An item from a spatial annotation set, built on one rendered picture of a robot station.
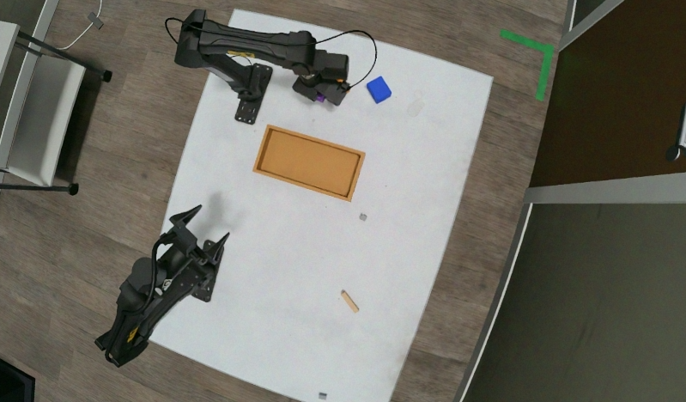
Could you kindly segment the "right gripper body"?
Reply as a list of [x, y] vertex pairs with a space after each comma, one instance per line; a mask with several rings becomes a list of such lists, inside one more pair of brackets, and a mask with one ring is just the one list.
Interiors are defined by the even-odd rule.
[[[161, 260], [170, 264], [168, 269], [175, 275], [179, 275], [180, 272], [194, 259], [198, 264], [204, 266], [204, 264], [209, 260], [212, 265], [216, 265], [215, 262], [205, 254], [205, 252], [196, 245], [196, 248], [189, 252], [189, 247], [172, 231], [169, 234], [164, 233], [160, 236], [164, 241], [163, 245], [172, 244], [161, 256]], [[185, 255], [183, 255], [183, 254]], [[200, 258], [201, 257], [201, 258]], [[206, 259], [207, 257], [207, 259]]]

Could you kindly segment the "blue block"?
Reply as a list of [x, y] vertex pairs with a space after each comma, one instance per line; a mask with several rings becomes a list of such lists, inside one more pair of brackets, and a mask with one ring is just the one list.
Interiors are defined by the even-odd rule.
[[371, 82], [368, 82], [367, 89], [377, 104], [388, 99], [392, 95], [391, 90], [385, 83], [385, 80], [382, 76], [379, 76], [373, 79]]

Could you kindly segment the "wooden tray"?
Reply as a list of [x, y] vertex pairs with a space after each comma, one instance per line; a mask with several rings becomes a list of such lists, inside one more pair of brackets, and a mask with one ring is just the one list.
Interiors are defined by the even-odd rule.
[[269, 125], [254, 167], [257, 174], [351, 203], [364, 154], [366, 152]]

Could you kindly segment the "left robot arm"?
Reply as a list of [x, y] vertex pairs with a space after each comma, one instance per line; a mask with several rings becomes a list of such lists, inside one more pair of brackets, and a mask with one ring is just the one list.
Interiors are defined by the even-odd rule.
[[174, 62], [186, 68], [204, 68], [238, 93], [240, 103], [234, 116], [236, 121], [255, 124], [273, 68], [258, 63], [244, 66], [227, 54], [256, 58], [292, 70], [305, 81], [315, 79], [319, 72], [322, 79], [348, 81], [348, 55], [318, 50], [316, 44], [290, 45], [316, 42], [308, 31], [260, 33], [228, 27], [208, 20], [204, 9], [194, 9], [184, 21], [194, 21], [192, 26], [203, 29], [200, 31], [182, 23]]

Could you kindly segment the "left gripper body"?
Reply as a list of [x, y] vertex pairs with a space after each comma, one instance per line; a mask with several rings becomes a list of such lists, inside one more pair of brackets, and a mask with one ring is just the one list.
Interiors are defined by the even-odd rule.
[[315, 95], [322, 94], [326, 99], [337, 104], [342, 94], [348, 90], [350, 84], [345, 86], [345, 81], [342, 83], [337, 80], [322, 79], [319, 74], [315, 79], [311, 81], [305, 81], [297, 78], [292, 89], [298, 93], [306, 96], [309, 100], [313, 101]]

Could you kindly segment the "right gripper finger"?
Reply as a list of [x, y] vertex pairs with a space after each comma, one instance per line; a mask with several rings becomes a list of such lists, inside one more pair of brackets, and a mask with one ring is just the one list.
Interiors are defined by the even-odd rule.
[[[227, 239], [228, 239], [229, 236], [230, 236], [230, 233], [225, 234], [225, 235], [224, 235], [224, 236], [223, 236], [223, 237], [222, 237], [222, 238], [221, 238], [221, 239], [220, 239], [220, 240], [219, 240], [219, 241], [218, 241], [218, 242], [217, 242], [217, 243], [207, 252], [207, 253], [206, 253], [206, 255], [207, 255], [213, 262], [215, 262], [216, 264], [217, 264], [218, 261], [219, 261], [219, 258], [220, 258], [221, 253], [222, 253], [222, 249], [223, 249], [223, 247], [224, 247], [224, 245], [225, 245], [225, 243], [226, 243], [226, 241], [227, 241]], [[220, 245], [222, 245], [222, 246], [220, 247]], [[219, 249], [219, 248], [220, 248], [220, 249]], [[218, 251], [218, 249], [219, 249], [219, 251]]]
[[[193, 217], [203, 208], [203, 206], [200, 204], [197, 207], [179, 213], [177, 215], [171, 216], [170, 218], [179, 226], [182, 227], [183, 225], [187, 226], [187, 224], [193, 219]], [[185, 218], [186, 217], [186, 218]], [[184, 219], [185, 218], [185, 219]], [[183, 220], [184, 219], [184, 220]]]

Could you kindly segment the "tan rectangular block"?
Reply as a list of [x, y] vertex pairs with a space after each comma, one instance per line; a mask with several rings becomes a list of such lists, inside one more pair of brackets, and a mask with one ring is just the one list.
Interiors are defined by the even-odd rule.
[[348, 295], [348, 293], [347, 293], [346, 291], [344, 291], [344, 292], [341, 294], [341, 296], [342, 296], [342, 298], [348, 303], [348, 305], [350, 306], [350, 308], [353, 310], [353, 312], [354, 312], [355, 314], [356, 314], [357, 312], [359, 312], [359, 308], [356, 306], [356, 304], [353, 302], [353, 300], [350, 298], [350, 296]]

